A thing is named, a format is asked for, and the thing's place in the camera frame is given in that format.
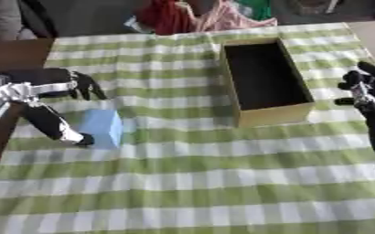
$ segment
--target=gray sleeve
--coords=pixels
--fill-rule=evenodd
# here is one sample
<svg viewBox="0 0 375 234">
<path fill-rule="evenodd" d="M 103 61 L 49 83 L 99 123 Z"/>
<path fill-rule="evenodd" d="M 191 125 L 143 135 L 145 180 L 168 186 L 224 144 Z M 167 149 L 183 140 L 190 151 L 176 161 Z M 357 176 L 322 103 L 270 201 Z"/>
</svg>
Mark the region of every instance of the gray sleeve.
<svg viewBox="0 0 375 234">
<path fill-rule="evenodd" d="M 16 40 L 22 28 L 17 0 L 0 0 L 0 41 Z"/>
</svg>

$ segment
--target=tablecloth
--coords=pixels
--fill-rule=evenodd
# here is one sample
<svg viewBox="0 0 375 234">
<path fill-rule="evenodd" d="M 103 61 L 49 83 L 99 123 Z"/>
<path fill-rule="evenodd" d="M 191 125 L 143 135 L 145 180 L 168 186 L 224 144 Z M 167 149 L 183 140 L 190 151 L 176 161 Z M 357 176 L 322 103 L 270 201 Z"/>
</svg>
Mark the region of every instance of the tablecloth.
<svg viewBox="0 0 375 234">
<path fill-rule="evenodd" d="M 265 36 L 284 40 L 316 106 L 305 122 L 238 129 L 220 43 Z M 375 233 L 367 128 L 333 104 L 361 59 L 345 24 L 59 38 L 47 66 L 92 75 L 109 100 L 47 103 L 73 124 L 118 110 L 122 146 L 74 148 L 21 121 L 0 162 L 0 233 Z"/>
</svg>

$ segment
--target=cardboard box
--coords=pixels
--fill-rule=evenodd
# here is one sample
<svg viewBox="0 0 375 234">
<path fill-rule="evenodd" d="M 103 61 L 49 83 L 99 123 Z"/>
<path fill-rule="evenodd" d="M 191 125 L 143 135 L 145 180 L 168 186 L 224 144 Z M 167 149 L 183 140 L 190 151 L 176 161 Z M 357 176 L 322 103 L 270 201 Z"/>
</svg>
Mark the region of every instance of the cardboard box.
<svg viewBox="0 0 375 234">
<path fill-rule="evenodd" d="M 220 65 L 238 127 L 304 121 L 314 99 L 277 37 L 228 41 Z"/>
</svg>

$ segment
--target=white stripe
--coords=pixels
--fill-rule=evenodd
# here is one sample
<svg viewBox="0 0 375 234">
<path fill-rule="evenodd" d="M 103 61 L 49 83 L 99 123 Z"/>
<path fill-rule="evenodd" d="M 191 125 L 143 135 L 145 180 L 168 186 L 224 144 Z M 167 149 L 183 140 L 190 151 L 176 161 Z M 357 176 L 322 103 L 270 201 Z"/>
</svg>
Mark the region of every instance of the white stripe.
<svg viewBox="0 0 375 234">
<path fill-rule="evenodd" d="M 357 39 L 353 35 L 348 35 L 333 37 L 289 38 L 284 40 L 284 44 L 288 48 L 299 46 L 329 45 L 348 42 L 357 42 Z"/>
<path fill-rule="evenodd" d="M 311 124 L 363 121 L 364 117 L 353 108 L 346 110 L 311 111 L 304 122 L 296 122 L 285 125 Z M 136 116 L 134 118 L 123 118 L 123 133 L 134 133 L 138 130 L 161 130 L 171 129 L 173 131 L 213 131 L 231 130 L 234 127 L 231 117 L 225 118 L 196 118 L 196 119 L 162 119 L 149 116 Z M 13 138 L 35 138 L 43 137 L 44 134 L 30 124 L 17 126 Z"/>
<path fill-rule="evenodd" d="M 353 35 L 345 36 L 329 36 L 329 37 L 311 37 L 311 38 L 288 38 L 283 39 L 287 48 L 299 46 L 314 46 L 314 45 L 328 45 L 335 43 L 357 42 L 358 40 Z M 61 60 L 61 59 L 97 59 L 97 58 L 117 58 L 120 56 L 145 56 L 152 54 L 173 54 L 183 55 L 186 53 L 205 53 L 205 52 L 220 52 L 220 44 L 202 43 L 197 45 L 185 46 L 164 46 L 155 45 L 153 47 L 144 48 L 126 48 L 120 47 L 116 49 L 90 49 L 90 50 L 77 50 L 77 51 L 51 51 L 48 55 L 48 60 Z"/>
<path fill-rule="evenodd" d="M 178 185 L 175 182 L 176 176 L 180 182 Z M 160 192 L 261 185 L 312 186 L 362 181 L 375 181 L 374 164 L 309 166 L 296 169 L 227 169 L 177 174 L 120 173 L 81 178 L 0 181 L 0 198 L 85 195 L 129 190 Z"/>
<path fill-rule="evenodd" d="M 332 69 L 308 69 L 300 73 L 305 80 L 340 79 L 350 70 L 357 69 L 357 66 L 332 68 Z"/>
<path fill-rule="evenodd" d="M 295 218 L 294 213 L 309 215 L 303 216 L 303 218 Z M 37 223 L 38 220 L 42 220 L 39 228 L 34 225 L 32 229 L 28 230 L 32 233 L 227 228 L 229 226 L 248 226 L 249 233 L 253 233 L 257 230 L 254 226 L 266 224 L 318 223 L 319 226 L 320 222 L 375 219 L 375 198 L 331 202 L 283 202 L 229 207 L 143 207 L 78 211 L 75 213 L 48 213 L 44 215 L 10 215 L 0 217 L 0 227 L 12 229 L 10 224 L 18 223 L 21 219 L 25 219 L 26 223 Z M 80 229 L 75 229 L 76 226 L 74 225 L 60 225 L 59 221 L 61 220 L 89 220 L 90 223 L 105 225 L 84 225 Z M 229 223 L 220 222 L 220 220 L 227 220 Z"/>
<path fill-rule="evenodd" d="M 306 52 L 303 54 L 294 54 L 294 62 L 314 62 L 316 60 L 334 61 L 336 59 L 350 59 L 359 62 L 361 59 L 370 57 L 364 49 L 354 49 L 347 51 L 326 51 L 326 52 Z"/>
</svg>

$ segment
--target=foam block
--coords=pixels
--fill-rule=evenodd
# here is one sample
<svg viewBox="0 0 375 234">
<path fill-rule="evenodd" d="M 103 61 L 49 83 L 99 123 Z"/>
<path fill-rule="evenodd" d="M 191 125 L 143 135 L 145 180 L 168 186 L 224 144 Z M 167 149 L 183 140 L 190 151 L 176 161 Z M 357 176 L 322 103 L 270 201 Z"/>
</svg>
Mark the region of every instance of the foam block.
<svg viewBox="0 0 375 234">
<path fill-rule="evenodd" d="M 95 149 L 118 149 L 123 131 L 122 121 L 116 110 L 89 110 L 82 117 L 78 132 L 93 136 Z"/>
</svg>

